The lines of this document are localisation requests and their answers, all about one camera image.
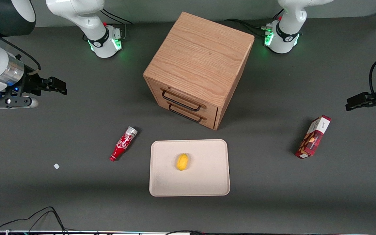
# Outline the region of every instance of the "drawer handle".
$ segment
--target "drawer handle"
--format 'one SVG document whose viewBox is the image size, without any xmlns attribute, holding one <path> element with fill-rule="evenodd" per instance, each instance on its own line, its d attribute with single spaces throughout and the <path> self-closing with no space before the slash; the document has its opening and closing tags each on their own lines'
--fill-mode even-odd
<svg viewBox="0 0 376 235">
<path fill-rule="evenodd" d="M 172 107 L 172 104 L 169 104 L 169 111 L 171 111 L 172 113 L 176 113 L 176 114 L 178 114 L 179 116 L 183 116 L 184 118 L 189 119 L 189 120 L 191 120 L 191 121 L 193 121 L 193 122 L 198 123 L 198 122 L 201 122 L 201 120 L 203 120 L 202 117 L 200 117 L 200 119 L 198 119 L 198 120 L 192 119 L 192 118 L 190 118 L 190 117 L 188 117 L 188 116 L 183 115 L 182 113 L 178 113 L 178 112 L 176 112 L 175 110 L 172 110 L 170 107 Z"/>
<path fill-rule="evenodd" d="M 191 111 L 197 112 L 197 111 L 200 110 L 200 108 L 201 108 L 201 105 L 198 105 L 198 108 L 197 108 L 197 109 L 193 109 L 193 108 L 191 108 L 191 107 L 188 107 L 188 106 L 186 106 L 185 104 L 179 103 L 179 102 L 176 101 L 176 100 L 172 100 L 171 98 L 166 97 L 166 96 L 165 96 L 165 93 L 166 93 L 166 91 L 163 90 L 163 92 L 162 92 L 162 97 L 163 97 L 165 100 L 171 101 L 172 103 L 176 103 L 177 105 L 182 106 L 182 107 L 184 107 L 184 108 L 186 108 L 186 109 L 188 109 L 188 110 L 191 110 Z"/>
</svg>

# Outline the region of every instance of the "wooden drawer cabinet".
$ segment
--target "wooden drawer cabinet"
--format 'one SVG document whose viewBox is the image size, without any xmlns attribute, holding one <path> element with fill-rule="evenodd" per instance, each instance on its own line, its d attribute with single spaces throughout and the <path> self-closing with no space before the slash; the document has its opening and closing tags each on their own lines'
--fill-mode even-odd
<svg viewBox="0 0 376 235">
<path fill-rule="evenodd" d="M 254 39 L 182 12 L 143 77 L 158 105 L 216 130 Z"/>
</svg>

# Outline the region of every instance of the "cabinet top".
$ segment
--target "cabinet top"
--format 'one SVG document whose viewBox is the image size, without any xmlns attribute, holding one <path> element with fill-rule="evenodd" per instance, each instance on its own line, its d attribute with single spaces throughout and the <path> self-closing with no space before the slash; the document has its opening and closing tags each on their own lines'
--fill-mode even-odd
<svg viewBox="0 0 376 235">
<path fill-rule="evenodd" d="M 182 12 L 143 74 L 222 106 L 254 40 L 251 34 Z"/>
</svg>

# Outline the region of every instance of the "yellow lemon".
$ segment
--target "yellow lemon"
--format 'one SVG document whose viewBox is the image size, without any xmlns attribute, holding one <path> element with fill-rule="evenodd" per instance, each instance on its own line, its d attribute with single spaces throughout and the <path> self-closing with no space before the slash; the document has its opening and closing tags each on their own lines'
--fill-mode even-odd
<svg viewBox="0 0 376 235">
<path fill-rule="evenodd" d="M 178 156 L 178 161 L 176 162 L 176 168 L 180 171 L 183 171 L 187 168 L 188 165 L 188 155 L 186 153 L 182 153 Z"/>
</svg>

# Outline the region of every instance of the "gray table surface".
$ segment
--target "gray table surface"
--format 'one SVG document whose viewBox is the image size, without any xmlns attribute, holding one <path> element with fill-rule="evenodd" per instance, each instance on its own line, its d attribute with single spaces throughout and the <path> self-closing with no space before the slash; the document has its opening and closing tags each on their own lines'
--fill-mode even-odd
<svg viewBox="0 0 376 235">
<path fill-rule="evenodd" d="M 40 61 L 41 76 L 67 82 L 68 95 L 46 92 L 38 108 L 0 110 L 0 224 L 50 205 L 74 229 L 376 234 L 376 108 L 345 110 L 347 98 L 369 90 L 376 15 L 309 19 L 286 55 L 256 39 L 218 131 L 159 107 L 142 77 L 172 25 L 128 26 L 123 51 L 108 59 L 90 51 L 78 27 L 12 39 Z M 316 155 L 298 159 L 293 152 L 322 114 L 333 120 Z M 110 162 L 129 125 L 140 134 Z M 154 141 L 213 138 L 228 143 L 227 196 L 149 194 Z M 58 225 L 48 216 L 35 229 Z"/>
</svg>

